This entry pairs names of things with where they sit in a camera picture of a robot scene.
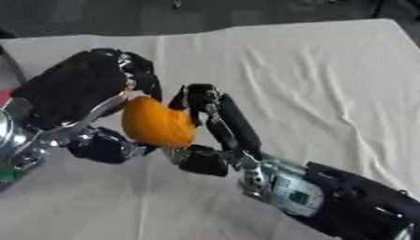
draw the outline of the wrinkled fabric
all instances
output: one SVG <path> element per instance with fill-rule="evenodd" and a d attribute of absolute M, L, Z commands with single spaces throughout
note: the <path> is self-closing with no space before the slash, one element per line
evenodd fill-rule
<path fill-rule="evenodd" d="M 360 173 L 420 198 L 420 53 L 392 21 L 5 44 L 26 78 L 97 47 L 153 60 L 166 102 L 188 83 L 212 83 L 229 93 L 267 153 Z M 120 117 L 97 125 L 121 131 Z M 196 143 L 216 145 L 204 128 Z M 330 239 L 243 197 L 238 176 L 181 172 L 160 152 L 109 166 L 54 149 L 47 164 L 0 194 L 0 238 Z"/>

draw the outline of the black robotic finger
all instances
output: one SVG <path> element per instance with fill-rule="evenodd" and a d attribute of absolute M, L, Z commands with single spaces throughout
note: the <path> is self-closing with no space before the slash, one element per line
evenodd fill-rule
<path fill-rule="evenodd" d="M 127 86 L 112 52 L 79 52 L 15 89 L 13 98 L 33 105 L 28 123 L 49 130 L 82 120 Z"/>
<path fill-rule="evenodd" d="M 228 174 L 228 164 L 219 151 L 197 144 L 191 145 L 188 150 L 190 154 L 178 165 L 179 169 L 189 173 L 221 177 Z"/>

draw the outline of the dark background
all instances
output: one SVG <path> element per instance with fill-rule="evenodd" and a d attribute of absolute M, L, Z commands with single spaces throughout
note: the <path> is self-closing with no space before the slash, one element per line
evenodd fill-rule
<path fill-rule="evenodd" d="M 185 34 L 238 25 L 366 19 L 376 3 L 306 1 L 184 0 L 174 10 L 172 0 L 0 0 L 0 27 L 18 37 Z M 420 43 L 420 22 L 404 1 L 386 0 L 382 17 L 396 20 Z"/>

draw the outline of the robotic hand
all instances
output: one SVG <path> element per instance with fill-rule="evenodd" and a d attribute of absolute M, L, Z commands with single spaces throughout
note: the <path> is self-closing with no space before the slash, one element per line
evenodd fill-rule
<path fill-rule="evenodd" d="M 298 166 L 266 155 L 232 98 L 210 84 L 184 86 L 170 104 L 199 113 L 221 150 L 192 144 L 164 148 L 186 172 L 226 176 L 228 166 L 243 174 L 239 187 L 252 199 L 277 209 L 326 235 L 344 240 L 420 239 L 420 203 L 360 175 L 309 162 Z"/>
<path fill-rule="evenodd" d="M 113 49 L 79 52 L 15 89 L 0 109 L 0 189 L 39 165 L 55 146 L 106 163 L 146 153 L 147 145 L 90 126 L 122 109 L 131 90 L 161 101 L 153 64 Z"/>

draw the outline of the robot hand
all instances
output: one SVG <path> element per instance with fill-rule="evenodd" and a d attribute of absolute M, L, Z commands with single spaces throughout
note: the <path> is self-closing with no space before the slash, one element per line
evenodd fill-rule
<path fill-rule="evenodd" d="M 420 239 L 420 203 L 360 175 L 309 162 L 298 166 L 261 151 L 261 142 L 233 100 L 210 84 L 181 89 L 170 107 L 190 111 L 221 145 L 163 148 L 186 172 L 226 176 L 228 166 L 243 174 L 238 186 L 250 198 L 329 236 L 344 240 Z"/>
<path fill-rule="evenodd" d="M 153 64 L 113 49 L 79 52 L 15 89 L 0 109 L 0 188 L 41 163 L 54 146 L 107 163 L 131 157 L 136 143 L 89 126 L 122 109 L 131 90 L 161 101 Z"/>

